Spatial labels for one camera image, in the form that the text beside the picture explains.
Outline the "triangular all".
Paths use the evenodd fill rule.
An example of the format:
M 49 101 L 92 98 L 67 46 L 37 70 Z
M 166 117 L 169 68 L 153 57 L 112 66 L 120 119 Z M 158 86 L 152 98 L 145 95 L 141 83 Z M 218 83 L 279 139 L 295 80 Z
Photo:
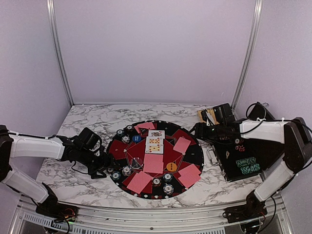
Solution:
M 148 129 L 146 129 L 146 128 L 138 128 L 138 130 L 139 130 L 139 134 L 140 135 L 144 135 L 144 134 L 146 134 L 149 130 Z

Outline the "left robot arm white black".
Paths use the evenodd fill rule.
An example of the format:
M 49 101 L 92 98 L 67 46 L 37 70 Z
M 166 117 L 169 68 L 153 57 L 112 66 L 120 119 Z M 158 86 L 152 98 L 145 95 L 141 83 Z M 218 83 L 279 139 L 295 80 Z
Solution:
M 10 160 L 18 157 L 50 158 L 59 161 L 79 162 L 86 166 L 92 178 L 105 178 L 107 168 L 117 167 L 112 154 L 105 152 L 102 139 L 89 128 L 73 137 L 33 136 L 10 132 L 5 125 L 0 127 L 0 181 L 11 189 L 34 200 L 39 214 L 57 217 L 66 212 L 75 212 L 75 206 L 64 205 L 52 189 L 16 169 Z

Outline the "five of hearts card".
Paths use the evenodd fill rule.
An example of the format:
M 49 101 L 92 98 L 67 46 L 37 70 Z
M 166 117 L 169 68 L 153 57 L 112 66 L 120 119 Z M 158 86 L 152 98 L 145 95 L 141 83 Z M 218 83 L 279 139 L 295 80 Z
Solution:
M 145 153 L 147 154 L 163 154 L 163 144 L 146 144 Z

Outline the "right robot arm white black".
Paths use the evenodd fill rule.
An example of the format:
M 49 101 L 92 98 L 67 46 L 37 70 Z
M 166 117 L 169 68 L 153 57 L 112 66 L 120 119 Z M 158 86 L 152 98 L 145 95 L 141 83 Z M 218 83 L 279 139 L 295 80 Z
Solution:
M 273 172 L 246 197 L 241 206 L 226 208 L 229 216 L 252 218 L 264 209 L 265 201 L 311 164 L 312 130 L 302 117 L 291 120 L 239 119 L 208 126 L 196 123 L 190 130 L 195 137 L 212 143 L 215 148 L 233 148 L 242 144 L 261 170 L 281 160 Z

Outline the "chip stack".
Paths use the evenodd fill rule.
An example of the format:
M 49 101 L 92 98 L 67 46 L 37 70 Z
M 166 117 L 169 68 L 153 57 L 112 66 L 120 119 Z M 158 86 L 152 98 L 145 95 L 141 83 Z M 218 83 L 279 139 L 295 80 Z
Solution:
M 133 125 L 127 125 L 125 129 L 127 132 L 132 132 L 134 130 L 134 127 Z
M 153 187 L 159 187 L 160 185 L 161 185 L 161 179 L 160 178 L 153 178 L 152 186 Z

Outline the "dealt red card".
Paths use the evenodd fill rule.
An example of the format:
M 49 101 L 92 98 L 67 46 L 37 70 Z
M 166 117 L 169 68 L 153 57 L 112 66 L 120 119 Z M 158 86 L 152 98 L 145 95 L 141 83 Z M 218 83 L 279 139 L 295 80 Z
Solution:
M 145 188 L 145 186 L 152 180 L 152 178 L 152 176 L 143 171 L 135 175 L 131 181 L 133 184 L 133 191 L 140 193 Z
M 145 174 L 136 174 L 131 182 L 128 184 L 127 188 L 139 194 L 144 189 L 147 183 L 148 181 Z
M 181 176 L 198 176 L 201 174 L 201 171 L 194 164 L 180 169 L 178 172 Z
M 195 171 L 188 171 L 188 172 L 179 172 L 180 177 L 178 181 L 185 187 L 190 188 L 192 187 L 197 181 L 200 180 L 200 173 Z
M 155 130 L 156 128 L 152 122 L 144 122 L 134 126 L 134 129 L 141 134 L 140 129 Z

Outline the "red playing card deck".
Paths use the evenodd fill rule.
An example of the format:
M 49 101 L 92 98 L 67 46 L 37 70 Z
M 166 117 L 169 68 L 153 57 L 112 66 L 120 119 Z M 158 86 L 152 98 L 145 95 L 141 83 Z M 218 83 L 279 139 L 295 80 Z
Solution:
M 180 137 L 176 144 L 173 147 L 173 150 L 179 153 L 182 153 L 183 155 L 186 153 L 188 147 L 190 146 L 191 141 L 184 138 L 184 137 Z

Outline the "blue small blind button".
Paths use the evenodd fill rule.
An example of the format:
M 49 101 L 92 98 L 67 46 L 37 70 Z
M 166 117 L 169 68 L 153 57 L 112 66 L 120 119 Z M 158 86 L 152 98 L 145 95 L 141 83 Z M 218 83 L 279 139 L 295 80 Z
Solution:
M 139 143 L 141 141 L 141 136 L 140 135 L 133 136 L 132 141 L 135 143 Z

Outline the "orange big blind button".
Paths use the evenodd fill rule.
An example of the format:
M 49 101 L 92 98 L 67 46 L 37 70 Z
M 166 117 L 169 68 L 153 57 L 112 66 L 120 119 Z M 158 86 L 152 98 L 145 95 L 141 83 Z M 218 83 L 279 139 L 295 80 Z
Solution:
M 166 170 L 169 172 L 175 172 L 177 170 L 177 165 L 174 162 L 170 162 L 166 165 Z

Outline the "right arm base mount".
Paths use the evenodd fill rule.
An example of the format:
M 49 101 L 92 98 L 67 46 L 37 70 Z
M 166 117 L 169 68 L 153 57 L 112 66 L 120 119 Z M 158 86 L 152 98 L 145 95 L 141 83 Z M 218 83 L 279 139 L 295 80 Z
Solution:
M 224 210 L 223 217 L 227 219 L 228 223 L 235 223 L 248 219 L 258 218 L 267 215 L 267 213 L 268 212 L 265 207 L 253 209 L 248 208 L 247 205 L 239 205 L 226 208 Z

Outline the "ten of hearts card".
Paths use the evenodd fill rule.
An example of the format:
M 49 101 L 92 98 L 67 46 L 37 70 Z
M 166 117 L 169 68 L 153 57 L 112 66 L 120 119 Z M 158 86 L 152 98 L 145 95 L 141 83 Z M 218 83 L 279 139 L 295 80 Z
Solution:
M 162 145 L 163 138 L 158 136 L 148 136 L 146 137 L 146 145 Z

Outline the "green chips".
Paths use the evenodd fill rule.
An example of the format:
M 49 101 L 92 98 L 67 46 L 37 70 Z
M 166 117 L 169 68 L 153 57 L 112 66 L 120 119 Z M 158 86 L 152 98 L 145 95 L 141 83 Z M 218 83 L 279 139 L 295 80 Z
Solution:
M 118 137 L 123 137 L 123 136 L 125 136 L 124 130 L 123 130 L 123 129 L 118 129 L 118 130 L 117 130 L 117 136 L 118 136 Z
M 173 175 L 170 174 L 170 173 L 165 173 L 165 174 L 163 175 L 163 180 L 164 180 L 165 182 L 171 182 L 172 179 L 173 179 Z
M 111 178 L 114 181 L 118 181 L 121 178 L 121 174 L 118 171 L 115 171 L 111 174 Z

